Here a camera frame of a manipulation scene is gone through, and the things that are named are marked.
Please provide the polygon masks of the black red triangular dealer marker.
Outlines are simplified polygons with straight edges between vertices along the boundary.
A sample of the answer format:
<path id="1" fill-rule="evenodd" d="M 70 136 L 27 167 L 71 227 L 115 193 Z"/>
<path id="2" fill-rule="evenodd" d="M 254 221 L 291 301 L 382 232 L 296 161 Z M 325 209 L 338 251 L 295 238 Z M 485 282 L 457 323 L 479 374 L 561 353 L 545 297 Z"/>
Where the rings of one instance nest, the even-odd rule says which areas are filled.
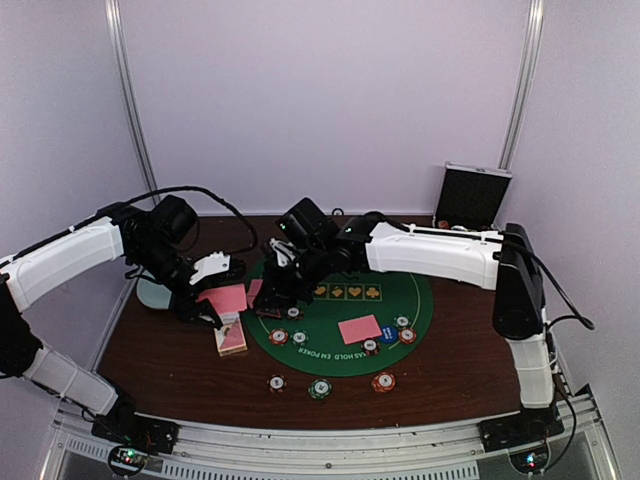
<path id="1" fill-rule="evenodd" d="M 255 313 L 260 317 L 269 319 L 281 319 L 282 313 L 279 309 L 258 309 Z"/>

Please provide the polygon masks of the red-backed playing card deck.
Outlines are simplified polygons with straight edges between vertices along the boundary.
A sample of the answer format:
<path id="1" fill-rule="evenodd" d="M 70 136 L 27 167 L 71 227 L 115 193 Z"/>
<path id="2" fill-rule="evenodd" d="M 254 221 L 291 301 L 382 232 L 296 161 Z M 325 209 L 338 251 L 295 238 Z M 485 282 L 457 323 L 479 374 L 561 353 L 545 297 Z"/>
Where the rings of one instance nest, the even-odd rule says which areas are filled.
<path id="1" fill-rule="evenodd" d="M 208 301 L 222 323 L 230 323 L 248 308 L 244 284 L 235 284 L 203 291 L 199 301 Z"/>

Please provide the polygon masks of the red black chip stack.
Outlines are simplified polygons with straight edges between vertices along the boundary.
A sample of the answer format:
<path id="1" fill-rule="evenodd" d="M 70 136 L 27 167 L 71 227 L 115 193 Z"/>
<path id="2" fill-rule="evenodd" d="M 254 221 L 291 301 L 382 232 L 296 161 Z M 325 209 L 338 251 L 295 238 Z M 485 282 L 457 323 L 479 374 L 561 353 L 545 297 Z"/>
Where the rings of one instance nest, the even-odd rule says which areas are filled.
<path id="1" fill-rule="evenodd" d="M 283 393 L 287 387 L 287 380 L 282 375 L 272 375 L 267 385 L 271 393 Z"/>

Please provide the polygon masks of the blue small blind button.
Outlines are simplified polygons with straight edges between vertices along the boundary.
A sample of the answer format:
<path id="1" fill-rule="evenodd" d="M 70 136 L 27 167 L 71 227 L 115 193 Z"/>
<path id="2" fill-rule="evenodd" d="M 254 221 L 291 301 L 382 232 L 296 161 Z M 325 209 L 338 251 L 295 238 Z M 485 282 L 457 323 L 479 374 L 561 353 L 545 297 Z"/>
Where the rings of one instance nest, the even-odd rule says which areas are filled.
<path id="1" fill-rule="evenodd" d="M 392 325 L 385 325 L 381 328 L 379 340 L 385 344 L 391 344 L 398 339 L 398 330 Z"/>

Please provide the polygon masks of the green chip stack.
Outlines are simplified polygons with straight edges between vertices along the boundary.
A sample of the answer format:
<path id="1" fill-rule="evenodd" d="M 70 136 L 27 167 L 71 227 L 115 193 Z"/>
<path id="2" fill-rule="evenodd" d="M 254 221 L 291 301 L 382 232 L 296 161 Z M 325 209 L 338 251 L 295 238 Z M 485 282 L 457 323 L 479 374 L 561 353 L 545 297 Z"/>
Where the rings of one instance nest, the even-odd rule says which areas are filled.
<path id="1" fill-rule="evenodd" d="M 321 400 L 331 394 L 332 384 L 327 379 L 318 378 L 309 384 L 307 392 L 312 399 Z"/>

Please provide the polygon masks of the orange chip stack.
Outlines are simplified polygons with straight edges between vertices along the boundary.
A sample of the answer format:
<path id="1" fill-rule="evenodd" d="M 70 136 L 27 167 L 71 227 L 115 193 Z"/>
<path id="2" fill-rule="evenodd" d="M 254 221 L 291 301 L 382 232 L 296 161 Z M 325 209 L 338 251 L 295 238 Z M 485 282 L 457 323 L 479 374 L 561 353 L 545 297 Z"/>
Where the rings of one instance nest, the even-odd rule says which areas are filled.
<path id="1" fill-rule="evenodd" d="M 371 386 L 376 393 L 388 393 L 395 389 L 396 378 L 390 372 L 379 372 L 373 377 Z"/>

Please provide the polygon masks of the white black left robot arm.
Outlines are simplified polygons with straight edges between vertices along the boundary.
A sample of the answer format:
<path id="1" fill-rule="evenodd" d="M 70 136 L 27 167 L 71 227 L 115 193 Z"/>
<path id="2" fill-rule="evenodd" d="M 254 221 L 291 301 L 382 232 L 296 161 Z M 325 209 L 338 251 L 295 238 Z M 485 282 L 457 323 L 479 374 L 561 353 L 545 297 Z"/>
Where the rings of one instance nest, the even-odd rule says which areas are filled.
<path id="1" fill-rule="evenodd" d="M 230 268 L 215 252 L 189 260 L 178 244 L 197 223 L 185 200 L 169 195 L 150 211 L 118 202 L 80 224 L 1 261 L 1 373 L 25 378 L 104 419 L 123 444 L 137 442 L 144 424 L 123 393 L 103 377 L 36 337 L 23 314 L 37 300 L 94 267 L 125 259 L 170 293 L 169 308 L 186 322 L 223 322 L 203 292 Z"/>

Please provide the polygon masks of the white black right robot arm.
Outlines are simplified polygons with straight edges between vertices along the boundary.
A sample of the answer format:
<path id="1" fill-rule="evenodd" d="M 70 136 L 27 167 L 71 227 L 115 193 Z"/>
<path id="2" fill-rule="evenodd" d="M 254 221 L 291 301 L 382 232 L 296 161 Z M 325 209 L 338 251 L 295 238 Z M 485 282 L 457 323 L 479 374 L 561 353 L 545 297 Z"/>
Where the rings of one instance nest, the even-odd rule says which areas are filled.
<path id="1" fill-rule="evenodd" d="M 494 292 L 492 325 L 509 345 L 520 409 L 503 425 L 530 442 L 560 424 L 556 360 L 541 267 L 524 228 L 465 233 L 403 224 L 380 212 L 336 224 L 304 199 L 276 222 L 284 239 L 262 247 L 263 283 L 254 304 L 287 310 L 311 303 L 332 274 L 410 273 L 456 280 Z"/>

